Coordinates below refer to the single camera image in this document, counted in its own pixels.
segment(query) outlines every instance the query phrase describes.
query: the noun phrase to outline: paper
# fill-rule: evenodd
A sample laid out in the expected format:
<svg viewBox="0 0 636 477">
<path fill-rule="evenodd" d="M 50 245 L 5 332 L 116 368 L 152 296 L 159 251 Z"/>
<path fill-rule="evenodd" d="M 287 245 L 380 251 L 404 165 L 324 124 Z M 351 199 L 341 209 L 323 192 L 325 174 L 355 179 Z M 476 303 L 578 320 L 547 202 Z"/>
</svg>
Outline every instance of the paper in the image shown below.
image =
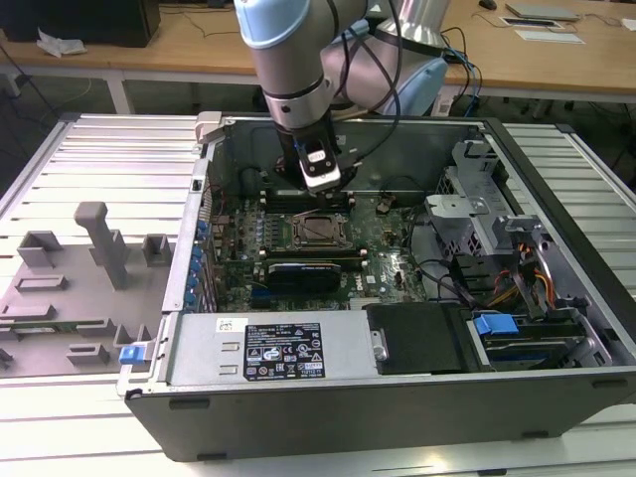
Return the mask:
<svg viewBox="0 0 636 477">
<path fill-rule="evenodd" d="M 515 32 L 521 38 L 530 42 L 585 44 L 581 38 L 573 33 L 527 32 L 525 30 L 515 30 Z"/>
<path fill-rule="evenodd" d="M 636 32 L 636 20 L 630 20 L 629 18 L 623 18 L 621 20 L 621 22 L 623 23 L 623 25 L 625 26 L 625 28 L 627 30 L 629 30 L 630 32 Z"/>
<path fill-rule="evenodd" d="M 38 29 L 38 33 L 40 33 L 40 40 L 36 42 L 36 45 L 54 57 L 61 58 L 62 55 L 86 53 L 86 48 L 81 40 L 61 40 L 47 35 L 40 29 Z"/>
</svg>

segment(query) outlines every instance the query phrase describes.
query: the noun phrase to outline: warning label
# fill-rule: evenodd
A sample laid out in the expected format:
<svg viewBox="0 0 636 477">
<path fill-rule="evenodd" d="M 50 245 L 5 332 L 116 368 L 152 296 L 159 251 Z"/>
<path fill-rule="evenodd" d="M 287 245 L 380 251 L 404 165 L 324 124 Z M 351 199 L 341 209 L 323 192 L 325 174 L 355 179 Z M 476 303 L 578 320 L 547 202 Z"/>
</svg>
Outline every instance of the warning label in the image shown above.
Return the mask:
<svg viewBox="0 0 636 477">
<path fill-rule="evenodd" d="M 244 349 L 248 381 L 325 377 L 320 323 L 248 325 Z"/>
</svg>

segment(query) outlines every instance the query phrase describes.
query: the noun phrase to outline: aluminum extrusion table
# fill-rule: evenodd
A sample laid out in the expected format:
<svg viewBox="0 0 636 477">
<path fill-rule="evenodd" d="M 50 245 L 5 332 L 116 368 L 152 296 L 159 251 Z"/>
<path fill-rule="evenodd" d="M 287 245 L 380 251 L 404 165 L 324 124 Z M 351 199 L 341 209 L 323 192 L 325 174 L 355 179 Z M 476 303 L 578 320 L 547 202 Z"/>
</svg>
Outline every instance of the aluminum extrusion table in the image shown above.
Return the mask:
<svg viewBox="0 0 636 477">
<path fill-rule="evenodd" d="M 73 222 L 81 200 L 108 202 L 108 222 L 127 241 L 140 240 L 148 230 L 176 239 L 200 154 L 195 119 L 83 115 L 58 124 L 0 201 L 0 286 L 8 285 L 20 263 L 15 248 L 28 229 L 50 229 L 62 244 L 87 243 Z M 547 125 L 507 128 L 636 295 L 634 195 L 575 134 Z M 521 191 L 512 189 L 531 213 Z M 175 477 L 396 477 L 507 469 L 509 476 L 619 477 L 636 469 L 636 406 L 631 403 L 606 409 L 556 439 L 176 463 L 116 395 L 116 378 L 31 379 L 28 385 L 0 380 L 0 475 L 112 475 L 125 469 Z"/>
</svg>

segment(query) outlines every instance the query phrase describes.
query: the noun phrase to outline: wooden desk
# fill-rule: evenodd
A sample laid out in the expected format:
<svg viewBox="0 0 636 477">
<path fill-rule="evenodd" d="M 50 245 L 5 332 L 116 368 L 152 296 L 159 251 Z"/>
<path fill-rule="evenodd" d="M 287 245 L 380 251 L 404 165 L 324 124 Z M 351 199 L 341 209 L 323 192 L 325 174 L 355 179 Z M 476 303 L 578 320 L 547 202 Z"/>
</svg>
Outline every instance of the wooden desk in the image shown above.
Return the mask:
<svg viewBox="0 0 636 477">
<path fill-rule="evenodd" d="M 636 5 L 584 0 L 532 2 L 559 4 L 578 14 L 636 18 Z M 27 74 L 106 80 L 115 109 L 123 114 L 133 112 L 125 90 L 127 80 L 257 84 L 234 11 L 188 10 L 185 15 L 178 11 L 162 7 L 161 26 L 143 49 L 88 45 L 85 55 L 57 59 L 35 44 L 2 44 Z M 505 8 L 505 0 L 499 0 L 495 12 L 478 7 L 476 0 L 452 0 L 448 9 L 444 28 L 458 26 L 465 32 L 470 60 L 484 75 L 482 95 L 636 102 L 635 32 L 588 17 L 574 24 L 585 45 L 527 42 L 515 28 L 495 28 L 482 18 L 471 17 L 475 12 L 498 24 L 498 17 L 512 14 Z M 191 21 L 208 36 L 204 38 Z M 454 47 L 461 48 L 457 32 L 450 32 L 449 38 Z M 0 74 L 15 72 L 0 55 Z M 444 105 L 463 88 L 465 78 L 461 67 L 450 68 L 435 105 L 437 114 L 447 109 Z"/>
<path fill-rule="evenodd" d="M 532 3 L 560 5 L 579 15 L 636 19 L 636 5 L 584 0 Z M 453 0 L 444 20 L 444 28 L 460 27 L 464 31 L 469 59 L 483 73 L 483 95 L 636 102 L 636 32 L 586 17 L 573 26 L 564 24 L 563 29 L 575 33 L 585 45 L 529 42 L 515 33 L 519 28 L 496 28 L 480 17 L 472 17 L 479 12 L 491 22 L 504 25 L 499 17 L 514 15 L 506 9 L 504 0 L 498 0 L 498 5 L 490 12 L 472 0 Z M 458 32 L 449 32 L 448 36 L 454 48 L 462 48 Z M 465 81 L 463 68 L 452 66 L 442 91 L 443 100 L 452 100 Z"/>
<path fill-rule="evenodd" d="M 126 94 L 127 80 L 257 84 L 234 11 L 187 10 L 185 15 L 177 8 L 161 11 L 161 25 L 146 48 L 88 44 L 88 53 L 58 59 L 34 43 L 0 42 L 29 75 L 105 80 L 120 114 L 134 112 Z M 3 73 L 17 71 L 0 53 Z"/>
</svg>

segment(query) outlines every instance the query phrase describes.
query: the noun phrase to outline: motherboard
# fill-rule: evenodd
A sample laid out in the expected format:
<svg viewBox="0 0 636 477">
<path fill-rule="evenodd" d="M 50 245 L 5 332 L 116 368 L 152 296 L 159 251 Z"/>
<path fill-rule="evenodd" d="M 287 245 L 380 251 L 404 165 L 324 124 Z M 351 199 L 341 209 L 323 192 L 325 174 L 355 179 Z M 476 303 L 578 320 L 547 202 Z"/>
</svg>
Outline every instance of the motherboard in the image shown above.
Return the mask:
<svg viewBox="0 0 636 477">
<path fill-rule="evenodd" d="M 227 197 L 227 212 L 211 218 L 218 311 L 425 301 L 406 247 L 412 207 L 387 208 L 385 201 L 349 195 L 331 208 L 310 209 L 294 201 Z"/>
</svg>

